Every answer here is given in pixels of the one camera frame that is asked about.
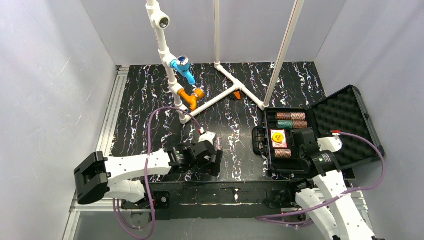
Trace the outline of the red black chip stack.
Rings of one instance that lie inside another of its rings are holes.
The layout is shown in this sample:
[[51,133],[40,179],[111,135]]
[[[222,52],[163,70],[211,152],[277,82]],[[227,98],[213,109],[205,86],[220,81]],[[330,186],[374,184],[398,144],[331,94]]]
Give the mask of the red black chip stack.
[[275,114],[275,119],[283,121],[291,120],[291,114],[289,112],[277,112]]
[[289,120],[291,121],[305,121],[306,114],[304,112],[291,112],[288,115]]
[[293,120],[292,126],[294,129],[304,129],[308,127],[308,122],[305,120]]

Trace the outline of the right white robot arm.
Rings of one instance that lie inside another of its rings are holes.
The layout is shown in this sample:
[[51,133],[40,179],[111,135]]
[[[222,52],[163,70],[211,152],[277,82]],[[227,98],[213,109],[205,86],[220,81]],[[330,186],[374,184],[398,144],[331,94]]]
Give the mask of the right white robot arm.
[[[342,149],[341,136],[349,136],[363,141],[377,154],[381,162],[381,176],[371,186],[348,188],[340,169],[335,152]],[[312,177],[324,201],[316,196],[313,187],[294,188],[294,198],[302,207],[302,213],[309,215],[311,221],[329,240],[376,240],[377,236],[367,225],[352,198],[352,193],[377,188],[386,174],[385,160],[378,148],[369,140],[339,130],[331,137],[314,138],[299,158],[302,166]]]

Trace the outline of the black poker carrying case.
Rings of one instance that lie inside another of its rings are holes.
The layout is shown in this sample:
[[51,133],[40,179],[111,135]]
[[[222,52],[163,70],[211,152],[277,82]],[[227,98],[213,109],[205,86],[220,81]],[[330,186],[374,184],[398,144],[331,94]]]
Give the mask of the black poker carrying case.
[[273,174],[307,175],[307,152],[317,139],[341,131],[371,142],[385,155],[360,90],[348,85],[307,108],[267,107],[263,121],[252,131],[253,152],[266,159]]

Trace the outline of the orange white chip stack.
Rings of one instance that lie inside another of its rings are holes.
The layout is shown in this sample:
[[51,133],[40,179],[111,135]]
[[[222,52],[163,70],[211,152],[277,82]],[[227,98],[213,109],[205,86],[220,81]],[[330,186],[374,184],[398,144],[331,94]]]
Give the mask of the orange white chip stack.
[[290,149],[275,149],[274,157],[276,159],[290,159],[292,157],[292,151]]

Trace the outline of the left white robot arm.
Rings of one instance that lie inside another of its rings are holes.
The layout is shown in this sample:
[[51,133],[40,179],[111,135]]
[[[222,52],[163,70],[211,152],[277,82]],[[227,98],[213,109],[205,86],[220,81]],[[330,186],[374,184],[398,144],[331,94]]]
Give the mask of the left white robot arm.
[[222,157],[223,151],[209,140],[125,157],[106,157],[102,151],[93,152],[74,169],[77,202],[89,205],[107,197],[137,203],[148,192],[141,182],[133,182],[134,178],[188,171],[217,177]]

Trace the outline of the green blue chip stack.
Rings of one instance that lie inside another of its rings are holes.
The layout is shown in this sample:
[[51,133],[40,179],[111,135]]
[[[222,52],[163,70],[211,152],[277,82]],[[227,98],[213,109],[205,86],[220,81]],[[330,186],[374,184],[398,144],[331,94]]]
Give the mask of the green blue chip stack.
[[294,122],[292,120],[278,120],[277,127],[279,129],[293,129]]

